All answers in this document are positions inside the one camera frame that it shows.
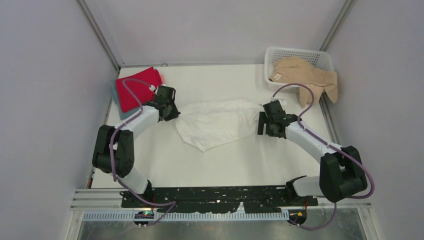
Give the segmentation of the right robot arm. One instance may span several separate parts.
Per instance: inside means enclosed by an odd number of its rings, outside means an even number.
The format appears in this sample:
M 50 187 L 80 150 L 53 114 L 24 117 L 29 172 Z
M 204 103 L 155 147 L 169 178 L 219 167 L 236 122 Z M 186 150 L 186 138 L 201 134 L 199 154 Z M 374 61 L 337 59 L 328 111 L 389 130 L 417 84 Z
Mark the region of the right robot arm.
M 306 196 L 324 197 L 337 203 L 368 188 L 366 172 L 355 147 L 343 147 L 323 139 L 300 117 L 286 113 L 278 100 L 263 105 L 257 133 L 288 140 L 319 164 L 317 176 L 300 176 L 286 182 L 285 198 L 291 205 L 299 205 Z

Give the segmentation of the white t-shirt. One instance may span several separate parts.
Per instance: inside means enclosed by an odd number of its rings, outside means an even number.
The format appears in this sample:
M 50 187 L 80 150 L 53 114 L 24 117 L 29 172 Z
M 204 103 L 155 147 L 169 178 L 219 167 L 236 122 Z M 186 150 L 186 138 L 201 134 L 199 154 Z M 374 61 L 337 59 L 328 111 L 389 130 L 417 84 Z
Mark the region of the white t-shirt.
M 186 105 L 175 121 L 182 140 L 202 152 L 253 135 L 262 105 L 246 99 Z

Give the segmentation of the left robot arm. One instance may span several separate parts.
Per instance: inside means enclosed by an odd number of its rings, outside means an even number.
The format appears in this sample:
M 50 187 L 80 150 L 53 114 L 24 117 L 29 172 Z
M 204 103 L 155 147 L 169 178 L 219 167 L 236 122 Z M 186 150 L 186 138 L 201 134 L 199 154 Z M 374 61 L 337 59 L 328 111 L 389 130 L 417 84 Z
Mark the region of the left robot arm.
M 176 90 L 160 85 L 152 101 L 116 126 L 102 125 L 97 133 L 92 165 L 131 189 L 141 207 L 153 202 L 152 184 L 135 169 L 135 139 L 149 127 L 161 121 L 176 119 L 180 112 L 175 104 Z

